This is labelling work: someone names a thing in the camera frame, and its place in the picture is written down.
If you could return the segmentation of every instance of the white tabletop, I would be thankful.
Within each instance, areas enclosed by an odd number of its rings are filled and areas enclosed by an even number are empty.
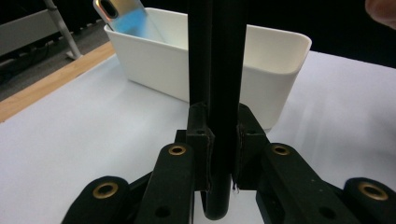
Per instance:
[[[268,138],[337,187],[364,176],[396,189],[395,86],[395,69],[310,52]],[[113,56],[22,110],[0,124],[0,223],[60,223],[95,178],[150,172],[188,107],[128,81]],[[232,193],[216,223],[262,223],[254,198]],[[212,223],[199,197],[195,223]]]

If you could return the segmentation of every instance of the screw hole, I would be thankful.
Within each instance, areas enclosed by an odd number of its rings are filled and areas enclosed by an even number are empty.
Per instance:
[[[171,210],[167,206],[161,206],[155,210],[156,217],[169,217],[171,215]]]
[[[273,147],[272,150],[275,154],[278,154],[281,156],[287,156],[290,154],[290,151],[285,147],[276,146],[276,147]]]
[[[94,190],[93,190],[93,197],[97,199],[106,199],[111,196],[113,196],[117,190],[119,189],[119,186],[114,183],[114,182],[106,182],[103,184],[98,185]]]
[[[169,148],[169,150],[168,150],[169,154],[171,154],[173,156],[183,155],[186,151],[187,151],[187,149],[182,146],[174,146],[174,147]]]
[[[335,213],[331,208],[328,207],[320,207],[319,212],[321,215],[326,217],[327,219],[335,219]]]
[[[361,193],[374,200],[385,201],[388,199],[388,194],[374,184],[362,182],[359,184],[358,188]]]

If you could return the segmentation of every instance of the white plastic bin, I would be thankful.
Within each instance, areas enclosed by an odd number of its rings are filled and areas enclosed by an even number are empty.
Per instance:
[[[126,76],[157,91],[189,101],[187,15],[146,8],[163,42],[105,31]],[[311,40],[292,32],[247,26],[241,103],[250,107],[264,129],[272,128],[283,109]]]

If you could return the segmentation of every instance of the wooden table edge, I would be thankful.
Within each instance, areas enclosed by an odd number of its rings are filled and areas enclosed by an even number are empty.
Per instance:
[[[0,122],[16,115],[62,85],[87,72],[115,53],[110,42],[0,102]]]

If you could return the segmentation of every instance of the black metal rod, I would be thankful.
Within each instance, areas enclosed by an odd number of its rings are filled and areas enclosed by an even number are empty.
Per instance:
[[[228,211],[247,9],[245,0],[213,1],[208,126],[215,135],[215,143],[211,162],[211,190],[204,195],[205,215],[210,219],[220,219]]]
[[[194,105],[208,100],[212,0],[190,0],[188,20],[190,105]]]

